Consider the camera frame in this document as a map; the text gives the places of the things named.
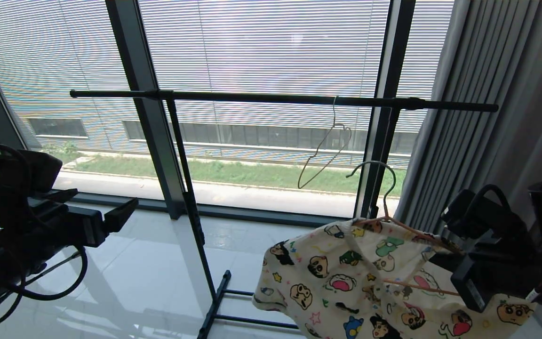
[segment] green cartoon figure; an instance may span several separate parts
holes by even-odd
[[[355,251],[347,251],[340,256],[340,264],[349,264],[350,266],[356,266],[359,260],[363,260],[363,256]]]
[[[378,248],[376,249],[376,254],[379,256],[387,256],[391,252],[396,251],[396,247],[404,244],[405,241],[389,236],[386,240],[380,241]]]

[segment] pink star outline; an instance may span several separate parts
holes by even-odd
[[[311,314],[311,317],[309,318],[309,320],[312,322],[312,324],[321,324],[321,320],[319,319],[319,315],[321,315],[321,312],[313,312]]]

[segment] sidewalk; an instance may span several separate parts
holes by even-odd
[[[282,212],[352,217],[354,195],[321,194],[300,191],[282,191],[259,187],[194,182],[196,200],[203,204],[219,204],[278,210]],[[131,178],[61,171],[57,189],[77,188],[80,192],[123,195],[162,200],[159,182],[150,178]],[[387,199],[389,213],[396,210],[399,200]]]

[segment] louvered facade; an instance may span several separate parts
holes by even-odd
[[[389,4],[140,1],[161,88],[353,97],[374,95]],[[400,96],[430,98],[451,8],[452,1],[417,2]],[[87,151],[148,152],[130,135],[139,134],[129,128],[137,120],[133,101],[68,96],[70,89],[128,89],[103,0],[0,0],[0,86],[32,148],[72,141]],[[186,135],[207,131],[187,142],[189,155],[248,161],[303,161],[333,119],[331,107],[315,105],[179,101],[178,111]],[[348,142],[337,161],[357,163],[370,110],[337,107],[336,114],[354,133],[330,137],[323,153]],[[401,114],[393,165],[406,167],[424,114]],[[407,147],[398,147],[400,137]]]

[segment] rack base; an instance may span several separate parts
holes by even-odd
[[[221,280],[221,284],[219,285],[219,288],[217,288],[216,298],[213,300],[213,303],[211,303],[210,309],[208,310],[208,313],[206,314],[206,318],[204,318],[204,323],[202,324],[202,327],[200,328],[200,331],[198,332],[198,339],[208,338],[208,333],[210,332],[210,329],[213,326],[213,322],[215,322],[215,319],[230,320],[232,322],[258,324],[258,325],[298,330],[298,326],[296,326],[295,324],[269,322],[267,320],[258,320],[258,319],[234,317],[232,315],[218,314],[219,306],[221,305],[221,302],[223,301],[223,297],[226,294],[235,294],[237,296],[251,296],[253,294],[252,292],[247,292],[247,291],[229,290],[227,288],[227,285],[230,283],[230,279],[231,279],[231,272],[230,270],[226,270],[225,273],[223,274],[223,279]]]

